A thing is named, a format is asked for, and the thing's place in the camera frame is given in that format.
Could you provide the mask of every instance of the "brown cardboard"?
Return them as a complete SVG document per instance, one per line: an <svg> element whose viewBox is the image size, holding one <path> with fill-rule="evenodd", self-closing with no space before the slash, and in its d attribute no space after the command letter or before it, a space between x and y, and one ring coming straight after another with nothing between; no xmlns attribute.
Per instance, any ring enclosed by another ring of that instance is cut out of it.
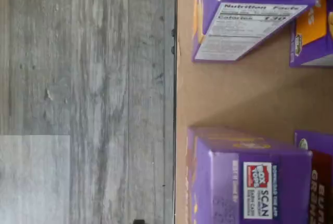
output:
<svg viewBox="0 0 333 224"><path fill-rule="evenodd" d="M185 221L186 130L227 125L289 143L333 132L333 70L289 67L289 29L234 64L191 61L193 0L178 0L176 224Z"/></svg>

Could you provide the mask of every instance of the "dark edge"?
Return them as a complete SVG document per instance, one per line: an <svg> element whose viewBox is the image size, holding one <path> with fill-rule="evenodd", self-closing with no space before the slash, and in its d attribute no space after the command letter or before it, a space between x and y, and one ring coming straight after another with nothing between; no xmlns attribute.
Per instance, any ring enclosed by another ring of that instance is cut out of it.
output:
<svg viewBox="0 0 333 224"><path fill-rule="evenodd" d="M173 224L176 223L176 134L177 134L177 7L178 0L175 0L174 20L174 77L173 77Z"/></svg>

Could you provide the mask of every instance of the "wooden floor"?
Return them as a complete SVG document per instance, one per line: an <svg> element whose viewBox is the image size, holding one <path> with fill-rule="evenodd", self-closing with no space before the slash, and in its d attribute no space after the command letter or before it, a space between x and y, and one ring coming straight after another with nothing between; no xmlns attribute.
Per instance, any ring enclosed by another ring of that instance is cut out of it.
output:
<svg viewBox="0 0 333 224"><path fill-rule="evenodd" d="M0 0L2 224L172 223L174 0Z"/></svg>

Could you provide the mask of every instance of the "purple box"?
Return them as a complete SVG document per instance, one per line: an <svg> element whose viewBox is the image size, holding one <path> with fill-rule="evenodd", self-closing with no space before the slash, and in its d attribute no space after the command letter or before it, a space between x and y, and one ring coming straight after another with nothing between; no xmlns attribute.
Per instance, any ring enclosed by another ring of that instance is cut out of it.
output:
<svg viewBox="0 0 333 224"><path fill-rule="evenodd" d="M313 153L309 223L332 223L333 135L297 130L295 143Z"/></svg>
<svg viewBox="0 0 333 224"><path fill-rule="evenodd" d="M290 66L333 65L333 0L318 0L292 24Z"/></svg>
<svg viewBox="0 0 333 224"><path fill-rule="evenodd" d="M235 61L317 0L194 0L193 61Z"/></svg>
<svg viewBox="0 0 333 224"><path fill-rule="evenodd" d="M187 223L306 223L311 156L229 128L189 128Z"/></svg>

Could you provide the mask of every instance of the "red label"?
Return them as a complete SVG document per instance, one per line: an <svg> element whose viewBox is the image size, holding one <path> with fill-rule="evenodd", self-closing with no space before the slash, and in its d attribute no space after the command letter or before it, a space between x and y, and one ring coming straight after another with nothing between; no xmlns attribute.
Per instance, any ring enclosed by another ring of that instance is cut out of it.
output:
<svg viewBox="0 0 333 224"><path fill-rule="evenodd" d="M267 188L269 173L265 165L247 166L248 171L248 187L251 188Z"/></svg>
<svg viewBox="0 0 333 224"><path fill-rule="evenodd" d="M330 223L332 157L312 150L310 224Z"/></svg>

